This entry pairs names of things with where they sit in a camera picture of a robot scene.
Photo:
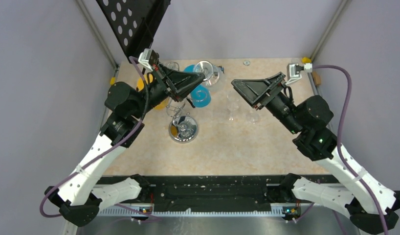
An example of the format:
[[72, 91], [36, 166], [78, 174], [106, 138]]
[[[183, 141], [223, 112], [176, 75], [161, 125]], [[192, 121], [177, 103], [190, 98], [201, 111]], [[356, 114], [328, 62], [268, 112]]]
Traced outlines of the clear smooth wine glass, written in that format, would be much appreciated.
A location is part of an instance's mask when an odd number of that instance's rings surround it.
[[229, 91], [227, 94], [227, 109], [229, 111], [228, 120], [234, 121], [236, 118], [236, 113], [239, 109], [241, 97], [236, 91]]

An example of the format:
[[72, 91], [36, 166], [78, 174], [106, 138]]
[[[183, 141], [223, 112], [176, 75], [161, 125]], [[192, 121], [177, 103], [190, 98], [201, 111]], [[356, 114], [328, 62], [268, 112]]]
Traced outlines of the yellow wine glass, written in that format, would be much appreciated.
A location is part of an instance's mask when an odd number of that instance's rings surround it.
[[[150, 74], [144, 75], [146, 84], [149, 86], [149, 110], [158, 109], [157, 106], [164, 103], [168, 95], [163, 90], [163, 86]], [[146, 91], [144, 89], [144, 83], [141, 78], [137, 81], [137, 110], [142, 113], [146, 104]]]

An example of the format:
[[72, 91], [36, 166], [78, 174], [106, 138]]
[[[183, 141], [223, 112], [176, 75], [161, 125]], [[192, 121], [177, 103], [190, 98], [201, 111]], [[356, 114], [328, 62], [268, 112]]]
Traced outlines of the clear wine glass front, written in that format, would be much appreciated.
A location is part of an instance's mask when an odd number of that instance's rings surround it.
[[258, 105], [253, 105], [251, 108], [249, 108], [245, 115], [246, 121], [251, 124], [258, 123], [260, 121], [260, 116], [258, 114], [258, 111], [259, 111]]

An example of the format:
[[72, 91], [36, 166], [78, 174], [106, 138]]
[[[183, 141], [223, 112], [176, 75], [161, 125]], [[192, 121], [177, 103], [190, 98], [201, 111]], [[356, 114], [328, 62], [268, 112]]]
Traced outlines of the clear patterned short glass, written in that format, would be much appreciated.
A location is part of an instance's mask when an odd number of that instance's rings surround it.
[[194, 65], [193, 72], [203, 73], [205, 78], [202, 85], [211, 92], [217, 92], [223, 89], [225, 75], [222, 69], [209, 61], [199, 61]]

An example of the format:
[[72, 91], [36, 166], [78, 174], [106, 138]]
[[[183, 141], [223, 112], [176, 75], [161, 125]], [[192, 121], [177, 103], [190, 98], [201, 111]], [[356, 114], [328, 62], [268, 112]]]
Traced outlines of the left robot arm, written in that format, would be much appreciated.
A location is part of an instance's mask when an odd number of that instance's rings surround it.
[[149, 85], [137, 91], [125, 82], [116, 82], [105, 101], [111, 110], [91, 149], [67, 180], [48, 187], [45, 197], [59, 208], [59, 216], [77, 227], [89, 224], [100, 211], [115, 204], [149, 198], [149, 182], [136, 174], [98, 187], [97, 183], [111, 163], [131, 146], [144, 128], [145, 115], [167, 98], [184, 100], [200, 85], [202, 73], [170, 69], [156, 70]]

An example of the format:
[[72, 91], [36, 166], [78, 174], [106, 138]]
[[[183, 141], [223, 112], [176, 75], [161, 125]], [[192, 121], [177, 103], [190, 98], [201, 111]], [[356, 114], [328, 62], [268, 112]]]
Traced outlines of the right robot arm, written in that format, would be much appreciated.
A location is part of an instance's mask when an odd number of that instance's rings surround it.
[[265, 79], [235, 79], [234, 90], [255, 110], [268, 109], [292, 134], [298, 151], [333, 175], [343, 189], [324, 186], [290, 173], [279, 185], [286, 202], [311, 201], [342, 214], [360, 230], [377, 235], [395, 227], [400, 190], [377, 181], [327, 128], [333, 117], [327, 102], [313, 95], [296, 105], [280, 72]]

